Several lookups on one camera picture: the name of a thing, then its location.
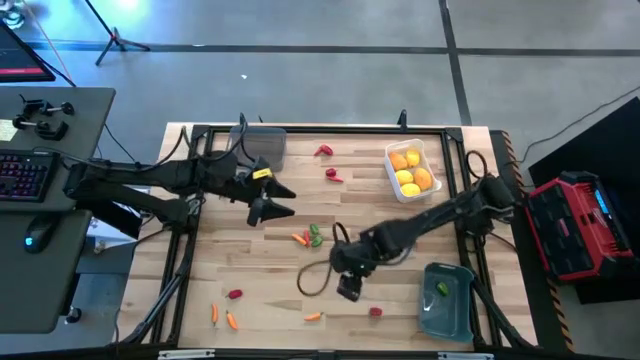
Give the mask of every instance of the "gray floor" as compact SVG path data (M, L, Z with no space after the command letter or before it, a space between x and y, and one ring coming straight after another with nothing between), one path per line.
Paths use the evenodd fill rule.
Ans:
M81 0L29 3L56 43L107 40ZM438 0L94 4L123 36L152 44L435 50L448 45ZM459 48L640 50L636 0L449 0L447 6ZM42 39L31 21L19 35ZM60 67L53 52L40 54ZM240 111L249 119L260 114L270 122L392 123L406 108L412 124L461 122L446 54L111 52L100 68L93 65L97 52L60 54L78 85L116 88L110 127L141 161L156 158L167 122L235 121ZM638 56L528 55L459 59L472 123L508 131L520 156L527 144L640 84ZM63 84L58 80L44 85ZM624 101L532 148L523 168ZM103 137L100 145L105 156L126 160L110 139ZM123 285L121 275L84 279L75 301L89 309L86 321L61 325L49 335L0 336L0 352L107 343ZM640 325L629 321L640 318L639 302L581 306L571 288L563 288L562 294L579 352L640 358L640 342L634 341Z

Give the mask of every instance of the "gray desk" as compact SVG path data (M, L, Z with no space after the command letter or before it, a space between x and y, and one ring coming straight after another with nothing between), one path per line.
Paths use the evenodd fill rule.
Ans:
M76 114L56 113L69 130L61 141L42 140L32 129L19 130L0 149L31 150L46 146L72 155L93 155L115 90L108 88L0 87L0 118L13 119L22 110L18 94L45 99L58 106L68 101ZM57 323L76 265L91 213L72 210L75 202L62 192L68 172L59 167L43 203L0 202L0 333L47 333ZM24 251L27 226L37 212L68 212L39 254Z
M24 251L32 216L2 215L0 239L0 333L49 333L55 328L75 274L89 211L66 215L39 254Z
M46 146L86 159L93 156L102 127L107 120L111 103L116 94L109 88L59 88L59 87L0 87L0 119L13 119L22 112L22 94L27 100L45 99L53 106L67 101L75 108L75 115L56 112L52 121L63 120L69 124L67 134L60 141L43 140L32 128L18 130L11 141L0 141L0 149L32 150L36 146ZM46 119L37 115L34 122ZM53 178L47 196L42 203L0 202L0 211L33 212L68 211L75 201L64 195L62 189L67 181L68 171L60 167Z

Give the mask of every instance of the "black cable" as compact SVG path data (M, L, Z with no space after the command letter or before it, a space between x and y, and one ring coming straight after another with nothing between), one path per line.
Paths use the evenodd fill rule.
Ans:
M113 342L114 347L115 347L115 357L114 359L119 359L120 358L120 349L118 347L119 343L120 343L120 328L118 327L118 315L120 314L120 308L118 308L115 312L115 314L113 315L113 326L115 327L116 330L116 339Z
M611 105L611 104L613 104L613 103L617 102L618 100L620 100L620 99L624 98L625 96L630 95L630 94L632 94L632 93L634 93L634 92L636 92L636 91L638 91L638 90L640 90L640 85L639 85L639 86L636 86L635 88L633 88L633 89L631 89L631 90L629 90L629 91L627 91L627 92L625 92L624 94L622 94L622 95L620 95L620 96L616 97L615 99L613 99L613 100L611 100L611 101L608 101L608 102L605 102L605 103L603 103L603 104L600 104L600 106L598 106L597 108L595 108L595 109L593 109L593 110L589 111L588 113L586 113L586 114L582 115L582 116L581 116L581 117L579 117L578 119L576 119L576 120L574 120L574 121L570 122L567 126L565 126L564 128L562 128L562 130L558 131L557 133L555 133L555 134L553 134L553 135L551 135L551 136L549 136L549 137L546 137L546 138L543 138L543 139L536 140L536 141L532 142L532 143L531 143L531 144L529 144L529 145L527 146L527 148L525 149L525 151L524 151L524 156L522 157L522 160L513 160L513 161L506 162L504 165L502 165L502 167L505 167L505 166L507 166L507 165L511 165L511 164L521 164L521 163L523 163L523 162L527 159L527 155L529 154L529 150L531 150L531 148L532 148L532 147L534 147L535 145L538 145L538 144L540 144L540 143L543 143L543 142L545 142L545 141L549 141L549 140L551 140L551 139L554 139L554 138L558 137L560 134L562 134L562 133L564 133L565 131L567 131L567 129L569 129L569 128L570 128L570 127L572 127L573 125L575 125L575 124L577 124L577 123L581 122L582 120L584 120L584 119L588 118L589 116L591 116L591 115L593 115L593 114L597 113L598 111L600 111L600 109L602 109L602 108L604 108L604 107L606 107L606 106L609 106L609 105Z
M502 236L496 235L495 233L492 233L492 232L490 232L488 235L494 236L496 239L502 241L505 245L507 245L511 249L513 249L513 251L518 252L518 249L516 249L516 246L513 245L509 240L503 238ZM484 249L486 244L487 244L487 237L486 236L481 236L480 237L480 247L477 250L469 250L469 249L467 249L467 252L469 252L470 254L475 254L479 250Z
M333 226L331 227L331 232L333 233L333 243L337 244L338 243L338 231L337 228L340 228L340 231L342 231L342 235L344 236L344 241L347 244L351 243L351 240L349 240L349 234L347 233L347 229L344 228L344 226L339 223L333 223ZM309 270L310 268L316 266L316 265L321 265L321 264L329 264L329 268L327 269L327 276L324 278L324 283L322 284L322 286L320 287L320 290L318 291L314 291L314 292L306 292L304 290L302 290L302 286L300 285L300 279L302 278L302 274L304 274L305 271ZM327 285L329 285L329 279L331 278L331 263L330 263L330 259L327 260L320 260L320 261L314 261L311 264L307 264L305 266L303 266L299 271L298 271L298 278L296 279L296 286L298 286L298 291L300 291L300 293L304 296L318 296L320 294L322 294L322 292L327 288Z
M480 161L482 161L482 171L483 171L482 176L478 176L473 171L473 169L471 169L471 164L469 163L469 155L471 154L476 155L477 157L480 158ZM464 161L467 164L467 170L469 170L469 174L471 174L471 176L473 176L474 178L480 180L480 178L483 178L489 174L489 168L487 167L487 159L485 159L484 156L482 156L482 154L480 154L478 151L470 150L469 152L467 152L467 155L465 155L464 157Z
M120 149L122 149L122 151L124 151L125 154L127 154L127 156L129 157L129 159L131 159L131 161L133 161L134 163L136 162L136 159L133 158L133 156L131 156L131 154L127 151L127 149L124 148L124 146L122 146L122 144L120 144L120 141L118 141L116 139L115 136L113 136L113 133L111 133L111 129L109 129L109 125L107 125L107 123L104 123L104 128L107 129L107 133L109 134L109 136L111 137L111 139L118 144L118 146L120 147Z
M186 132L186 128L183 126L181 133ZM182 137L178 137L178 141L176 142L176 144L173 146L173 149L171 149L171 151L169 152L169 154L167 154L167 156L165 156L164 158L162 158L162 160L158 161L156 164L151 165L151 166L147 166L146 168L141 168L141 169L135 169L135 170L131 170L131 169L117 169L117 168L113 168L113 167L109 167L109 166L104 166L104 165L98 165L95 163L92 163L88 160L79 158L77 156L71 155L67 152L58 150L58 149L54 149L54 148L50 148L47 146L36 146L34 147L32 150L36 151L36 150L45 150L45 151L50 151L50 152L54 152L54 153L58 153L60 155L62 155L64 158L67 158L69 160L75 161L77 163L81 163L81 164L85 164L87 166L91 166L93 168L97 168L97 169L102 169L102 170L122 170L122 171L129 171L129 172L134 172L134 173L139 173L139 172L145 172L145 171L149 171L149 170L153 170L158 168L160 165L166 163L169 158L171 158L173 156L173 154L176 152L176 150L178 149L178 146L180 146L180 143L182 142Z
M503 238L503 237L502 237L502 236L500 236L500 235L496 235L495 233L492 233L492 232L491 232L491 233L489 233L489 235L492 235L492 236L493 236L493 237L495 237L496 239L498 239L498 240L502 241L503 243L507 244L507 246L509 246L510 248L512 248L512 249L513 249L513 251L518 252L518 249L516 249L516 246L515 246L515 245L513 245L509 240L507 240L507 239Z
M45 64L49 69L51 69L51 71L53 71L58 76L63 78L67 83L69 83L69 85L71 85L72 87L77 87L76 84L73 81L71 81L71 79L66 77L63 73L60 72L60 70L56 69L53 65L46 62L40 55L36 54L36 57L38 58L38 60L42 61L42 63Z

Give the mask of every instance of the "black clamp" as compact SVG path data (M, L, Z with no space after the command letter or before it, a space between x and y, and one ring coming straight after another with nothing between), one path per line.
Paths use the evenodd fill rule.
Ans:
M400 112L400 117L398 117L398 125L400 125L400 131L403 133L407 132L407 110L402 109Z
M20 98L22 99L22 114L16 115L13 119L14 128L24 130L32 126L34 127L36 135L45 140L58 141L64 137L69 129L69 125L62 120L60 120L57 127L54 127L53 124L47 121L41 120L33 122L29 120L31 120L31 117L36 113L51 116L54 112L62 111L64 114L74 115L75 109L71 103L63 102L59 107L53 107L48 101L42 99L26 100L22 95L20 95Z

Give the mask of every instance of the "monitor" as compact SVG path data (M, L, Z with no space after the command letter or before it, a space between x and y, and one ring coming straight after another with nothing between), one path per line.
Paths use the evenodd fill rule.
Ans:
M0 20L0 83L55 79L38 54Z

